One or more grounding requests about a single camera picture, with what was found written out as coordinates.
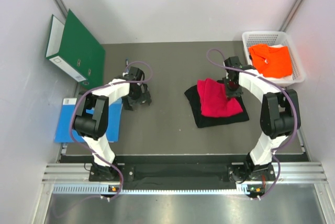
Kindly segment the pink red t shirt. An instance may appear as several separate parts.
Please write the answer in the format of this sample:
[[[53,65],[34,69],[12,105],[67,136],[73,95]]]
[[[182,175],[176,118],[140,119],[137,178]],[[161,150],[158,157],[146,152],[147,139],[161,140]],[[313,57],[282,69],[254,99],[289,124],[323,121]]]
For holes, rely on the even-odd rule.
[[[206,117],[231,117],[243,112],[235,98],[227,98],[225,85],[212,79],[198,80],[201,114]]]

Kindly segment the black t shirt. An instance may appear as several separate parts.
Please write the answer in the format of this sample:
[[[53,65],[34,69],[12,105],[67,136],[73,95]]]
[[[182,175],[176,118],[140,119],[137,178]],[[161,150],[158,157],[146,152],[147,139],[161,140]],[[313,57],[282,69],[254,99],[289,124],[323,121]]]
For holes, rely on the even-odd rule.
[[[235,99],[240,103],[243,109],[242,113],[231,117],[213,118],[213,117],[206,117],[201,114],[200,99],[197,92],[197,85],[190,87],[188,90],[185,91],[184,94],[189,101],[194,116],[194,120],[198,128],[229,125],[249,120],[249,115],[247,113],[247,110],[241,97],[237,97]]]

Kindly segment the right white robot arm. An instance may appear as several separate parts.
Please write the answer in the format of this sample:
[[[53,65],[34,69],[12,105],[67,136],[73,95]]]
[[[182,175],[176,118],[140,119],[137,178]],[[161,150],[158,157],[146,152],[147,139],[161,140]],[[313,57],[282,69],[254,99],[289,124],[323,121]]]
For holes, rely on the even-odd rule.
[[[223,79],[228,99],[238,98],[243,89],[261,102],[261,135],[243,163],[243,181],[259,180],[270,172],[273,155],[280,145],[296,134],[301,125],[296,91],[283,90],[264,78],[251,65],[242,65],[238,57],[224,60],[226,77]]]

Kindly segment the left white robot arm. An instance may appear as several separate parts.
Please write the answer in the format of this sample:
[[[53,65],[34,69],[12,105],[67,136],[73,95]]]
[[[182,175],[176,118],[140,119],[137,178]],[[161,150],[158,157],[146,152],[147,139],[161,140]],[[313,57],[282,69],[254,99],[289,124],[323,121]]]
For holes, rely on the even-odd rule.
[[[125,110],[133,111],[134,105],[152,102],[145,73],[131,66],[121,76],[106,85],[82,93],[78,98],[70,126],[88,145],[93,161],[90,181],[113,181],[121,178],[114,163],[116,155],[109,146],[107,128],[111,118],[109,107],[121,100]]]

